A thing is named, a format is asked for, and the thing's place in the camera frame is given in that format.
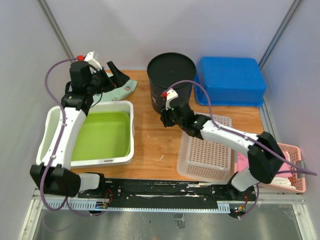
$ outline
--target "green tray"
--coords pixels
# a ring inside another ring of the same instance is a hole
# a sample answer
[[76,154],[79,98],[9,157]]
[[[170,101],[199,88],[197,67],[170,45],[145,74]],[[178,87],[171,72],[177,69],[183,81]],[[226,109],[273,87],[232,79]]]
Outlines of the green tray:
[[129,115],[122,111],[93,112],[79,131],[71,161],[120,158],[129,152]]

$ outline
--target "pink basket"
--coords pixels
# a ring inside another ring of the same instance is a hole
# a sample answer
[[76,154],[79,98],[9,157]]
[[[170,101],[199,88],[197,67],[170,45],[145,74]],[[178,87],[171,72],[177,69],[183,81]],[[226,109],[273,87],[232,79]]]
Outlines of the pink basket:
[[[300,149],[297,146],[287,145],[278,143],[279,147],[282,151],[286,151],[290,155],[290,160],[292,163],[296,163],[297,161],[301,161],[301,152]],[[234,165],[234,170],[237,170],[237,164]],[[293,177],[289,177],[289,180],[291,182],[292,186],[295,186],[296,189],[286,187],[286,186],[279,186],[276,184],[264,184],[260,183],[259,186],[268,188],[268,189],[274,189],[277,191],[282,191],[283,193],[304,193],[306,191],[306,178],[301,177],[298,178],[297,173],[292,174]]]

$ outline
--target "black bin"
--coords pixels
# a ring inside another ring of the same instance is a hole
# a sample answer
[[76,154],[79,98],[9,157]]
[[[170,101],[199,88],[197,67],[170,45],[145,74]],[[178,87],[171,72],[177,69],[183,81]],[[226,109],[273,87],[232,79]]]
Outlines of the black bin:
[[[166,52],[154,57],[149,62],[146,72],[149,77],[152,107],[159,114],[166,105],[166,100],[161,94],[178,81],[193,81],[197,74],[194,62],[189,57],[176,52]],[[191,83],[180,83],[173,89],[178,93],[179,98],[189,102]]]

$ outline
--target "wooden table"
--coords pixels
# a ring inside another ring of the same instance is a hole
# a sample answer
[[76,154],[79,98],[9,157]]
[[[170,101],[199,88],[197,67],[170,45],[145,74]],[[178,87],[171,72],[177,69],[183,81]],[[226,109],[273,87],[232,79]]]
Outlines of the wooden table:
[[[134,107],[134,157],[128,165],[73,169],[75,173],[97,172],[111,178],[189,180],[177,173],[177,160],[182,130],[178,126],[164,128],[160,115],[151,105],[149,79],[146,71],[124,70],[138,81],[135,91],[126,99]],[[190,107],[195,112],[209,113],[207,106],[196,103],[191,94]],[[233,127],[248,133],[261,133],[257,107],[214,106],[215,115],[232,119]]]

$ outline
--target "white wall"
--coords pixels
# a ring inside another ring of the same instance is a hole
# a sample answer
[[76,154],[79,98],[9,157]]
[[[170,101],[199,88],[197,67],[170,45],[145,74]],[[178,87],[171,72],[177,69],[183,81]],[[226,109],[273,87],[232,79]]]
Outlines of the white wall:
[[158,54],[260,61],[293,0],[47,0],[75,55],[145,69]]
[[[304,0],[267,62],[265,100],[277,140],[299,146],[320,175],[320,1]],[[306,178],[305,199],[320,237],[320,176]]]
[[[0,239],[14,240],[35,189],[29,170],[55,105],[44,77],[66,55],[35,0],[3,1],[0,23]],[[68,79],[67,63],[52,74],[59,97]]]

